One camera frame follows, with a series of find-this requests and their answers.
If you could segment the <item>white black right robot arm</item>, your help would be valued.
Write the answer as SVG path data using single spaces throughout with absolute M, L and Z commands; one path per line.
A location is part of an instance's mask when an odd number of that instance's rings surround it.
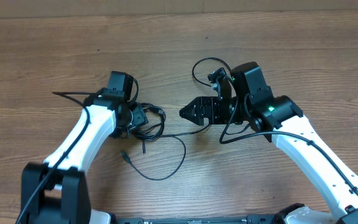
M 273 95 L 256 62 L 220 68 L 208 80 L 217 96 L 196 97 L 179 115 L 199 126 L 206 119 L 227 128 L 246 121 L 251 134 L 220 138 L 219 142 L 264 136 L 300 168 L 329 207 L 324 213 L 294 203 L 274 215 L 257 218 L 257 223 L 358 223 L 358 175 L 319 137 L 293 100 Z

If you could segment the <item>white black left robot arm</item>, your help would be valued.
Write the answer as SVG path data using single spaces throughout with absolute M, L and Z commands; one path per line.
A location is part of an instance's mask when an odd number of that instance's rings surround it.
M 108 138 L 119 138 L 147 124 L 132 89 L 137 80 L 111 72 L 108 85 L 85 93 L 82 112 L 62 144 L 41 164 L 28 163 L 21 175 L 17 223 L 115 223 L 112 213 L 91 207 L 86 175 Z

